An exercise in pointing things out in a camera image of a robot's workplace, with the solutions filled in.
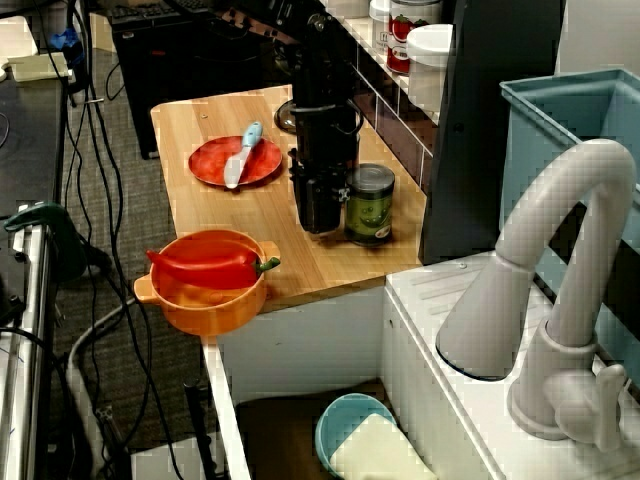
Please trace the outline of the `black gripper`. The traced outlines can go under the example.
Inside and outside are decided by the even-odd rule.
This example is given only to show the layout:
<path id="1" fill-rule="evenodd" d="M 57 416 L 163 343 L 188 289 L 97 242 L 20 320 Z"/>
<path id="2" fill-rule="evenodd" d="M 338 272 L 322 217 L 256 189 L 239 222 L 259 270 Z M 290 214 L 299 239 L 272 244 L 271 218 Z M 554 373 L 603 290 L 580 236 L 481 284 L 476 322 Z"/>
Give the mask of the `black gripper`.
<path id="1" fill-rule="evenodd" d="M 314 234 L 336 230 L 349 198 L 346 177 L 357 162 L 363 114 L 352 100 L 294 106 L 292 113 L 297 145 L 289 151 L 290 171 L 300 224 Z"/>

